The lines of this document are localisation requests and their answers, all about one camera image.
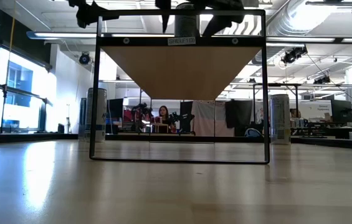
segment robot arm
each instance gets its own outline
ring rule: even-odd
[[[68,0],[69,6],[78,7],[76,14],[77,24],[81,28],[86,28],[91,23],[97,21],[97,17],[101,12],[107,11],[106,9],[97,5],[93,2],[91,5],[86,3],[86,0]],[[188,0],[195,5],[196,9],[203,10],[205,7],[211,7],[217,10],[243,10],[244,5],[242,0]],[[171,0],[155,0],[155,6],[168,10],[171,9]],[[103,17],[104,21],[119,19],[115,17]],[[169,16],[162,16],[162,30],[166,31],[169,21]],[[203,35],[204,37],[210,37],[215,33],[223,30],[226,27],[231,27],[232,22],[241,23],[244,20],[244,16],[214,16],[206,27]]]

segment shelving unit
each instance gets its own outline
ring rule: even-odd
[[[213,16],[241,16],[241,15],[253,15],[260,16],[261,26],[263,27],[260,35],[258,36],[224,36],[224,37],[195,37],[195,44],[193,45],[169,45],[168,40],[173,37],[135,37],[135,36],[124,36],[124,37],[112,37],[111,35],[102,33],[102,17],[107,16],[160,16],[160,15],[184,15],[184,16],[196,16],[201,14],[210,14]],[[93,160],[104,160],[104,161],[142,161],[142,162],[192,162],[192,163],[228,163],[228,164],[268,164],[270,161],[270,146],[269,146],[269,127],[268,124],[264,124],[264,160],[263,161],[191,161],[191,160],[162,160],[162,159],[120,159],[120,158],[104,158],[97,157],[95,155],[95,125],[97,119],[97,98],[98,98],[98,74],[100,72],[100,51],[101,49],[106,51],[110,57],[116,61],[119,66],[123,66],[128,63],[133,65],[129,70],[131,72],[138,73],[139,76],[143,77],[146,75],[141,70],[141,66],[156,66],[158,70],[166,70],[174,72],[173,75],[179,75],[181,78],[191,78],[191,83],[196,83],[197,78],[191,76],[186,70],[187,74],[179,71],[174,71],[174,61],[163,60],[164,57],[170,57],[172,54],[177,54],[178,57],[172,57],[172,59],[180,60],[182,63],[188,63],[192,60],[193,63],[187,65],[189,68],[202,69],[202,73],[212,76],[214,82],[227,82],[226,78],[221,78],[219,71],[216,71],[217,67],[224,67],[224,63],[228,63],[232,67],[231,71],[237,71],[240,66],[247,64],[252,57],[258,51],[262,51],[262,89],[263,89],[263,101],[264,101],[264,118],[269,117],[269,106],[268,106],[268,83],[267,83],[267,49],[266,49],[266,33],[265,33],[265,11],[264,10],[243,10],[243,11],[218,11],[218,10],[183,10],[183,9],[171,9],[171,10],[115,10],[106,11],[100,14],[97,24],[97,43],[95,48],[95,66],[94,66],[94,81],[93,81],[93,104],[92,104],[92,125],[90,135],[90,149],[89,156]],[[147,54],[151,58],[155,57],[156,60],[160,60],[160,63],[152,62],[147,58],[139,58],[136,55]],[[203,57],[208,54],[212,57],[208,57],[208,60],[202,60],[202,57],[195,57],[197,54]],[[222,63],[215,63],[216,60],[221,60]],[[182,88],[191,88],[190,83],[185,83]],[[200,95],[199,93],[193,95],[193,98],[186,100],[215,100],[217,93],[215,90],[210,89],[210,85],[206,90],[206,95]],[[148,93],[151,98],[175,98],[181,99],[183,97],[180,94],[167,94],[161,95],[160,91],[151,91]]]

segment wooden floor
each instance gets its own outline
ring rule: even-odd
[[[136,156],[136,143],[99,151]],[[352,223],[352,149],[275,147],[270,165],[255,166],[91,161],[84,144],[0,145],[0,223]],[[245,157],[255,148],[240,146]],[[166,143],[151,156],[169,147],[237,154],[235,144]]]

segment ceiling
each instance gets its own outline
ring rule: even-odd
[[[81,29],[77,26],[75,14],[77,8],[69,7],[66,1],[50,1],[50,0],[17,0],[15,18],[35,31],[43,32],[95,32],[96,26],[92,24],[86,29]],[[134,1],[134,0],[99,0],[97,1],[101,7],[107,9],[153,9],[154,1]],[[173,7],[184,1],[173,1]],[[277,21],[277,17],[272,17],[277,10],[285,3],[285,0],[266,0],[265,3],[271,4],[266,7],[267,25],[272,26]],[[302,6],[301,11],[305,11],[306,21],[309,21],[316,16],[316,13],[325,13],[322,11],[308,12],[308,6]],[[0,0],[0,8],[10,15],[13,15],[14,3],[10,0]],[[325,16],[325,20],[319,21],[314,27],[311,27],[304,35],[307,36],[324,36],[324,37],[347,37],[352,36],[352,7],[333,7],[331,12],[326,12],[329,16]],[[230,34],[254,34],[255,30],[259,29],[257,19],[246,17],[245,21],[238,26],[232,27],[222,32]],[[121,17],[119,20],[108,21],[103,26],[103,32],[114,33],[160,33],[161,22],[158,16],[132,16]],[[169,25],[167,32],[173,32],[173,24]],[[93,55],[95,50],[94,40],[66,40],[67,46],[62,41],[61,50],[64,52],[71,51],[73,54],[80,54],[88,51]],[[330,71],[331,79],[335,83],[344,81],[345,69],[352,66],[352,45],[331,45],[331,44],[308,44],[308,54],[314,60],[318,68],[307,56],[297,60],[293,65],[285,68],[283,63],[280,63],[281,56],[285,51],[291,48],[276,49],[275,55],[271,55],[268,61],[268,75],[270,82],[307,82],[307,77],[320,73],[320,69]],[[121,69],[118,69],[118,76],[121,79],[129,79],[128,75]],[[235,82],[244,82],[248,78],[256,78],[260,81],[261,67],[246,66],[241,71]]]

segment black metal frame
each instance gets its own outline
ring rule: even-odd
[[[270,162],[270,142],[269,142],[269,124],[264,123],[264,161],[193,161],[193,160],[167,160],[167,159],[115,159],[95,156],[95,132],[97,124],[97,100],[98,100],[98,76],[100,72],[100,51],[101,46],[168,46],[167,37],[103,37],[102,35],[102,17],[103,16],[160,16],[160,15],[200,15],[212,14],[213,16],[241,16],[254,15],[260,16],[262,31],[258,37],[196,37],[196,45],[183,45],[183,47],[260,47],[262,50],[262,76],[263,76],[263,107],[264,118],[269,117],[268,102],[268,83],[267,83],[267,49],[266,49],[266,26],[265,11],[243,10],[243,11],[219,11],[219,10],[115,10],[107,11],[100,14],[97,21],[97,39],[95,46],[95,66],[93,79],[93,102],[92,102],[92,123],[90,134],[89,157],[93,160],[101,161],[133,161],[133,162],[177,162],[177,163],[209,163],[209,164],[268,164]]]

